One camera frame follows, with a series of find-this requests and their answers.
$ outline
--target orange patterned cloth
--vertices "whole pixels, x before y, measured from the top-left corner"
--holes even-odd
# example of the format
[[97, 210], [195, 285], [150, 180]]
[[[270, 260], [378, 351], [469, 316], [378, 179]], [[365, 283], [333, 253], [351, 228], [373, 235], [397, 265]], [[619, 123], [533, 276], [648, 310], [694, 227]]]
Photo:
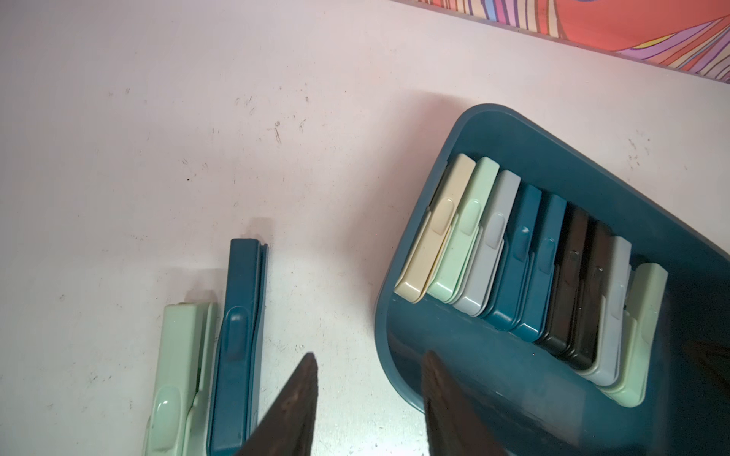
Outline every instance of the orange patterned cloth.
[[418, 0], [730, 82], [730, 0]]

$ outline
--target plastic tray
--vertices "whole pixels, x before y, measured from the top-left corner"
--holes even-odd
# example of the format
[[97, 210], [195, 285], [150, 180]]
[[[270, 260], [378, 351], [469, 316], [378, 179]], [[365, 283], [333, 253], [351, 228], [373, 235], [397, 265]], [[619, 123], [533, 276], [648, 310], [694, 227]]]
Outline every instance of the plastic tray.
[[[669, 272], [644, 402], [619, 406], [543, 349], [426, 296], [393, 293], [449, 158], [489, 157], [556, 193]], [[385, 374], [423, 411], [420, 359], [436, 351], [498, 440], [520, 455], [726, 454], [730, 399], [686, 354], [693, 341], [730, 346], [730, 257], [626, 183], [526, 118], [483, 104], [460, 116], [423, 188], [377, 300]]]

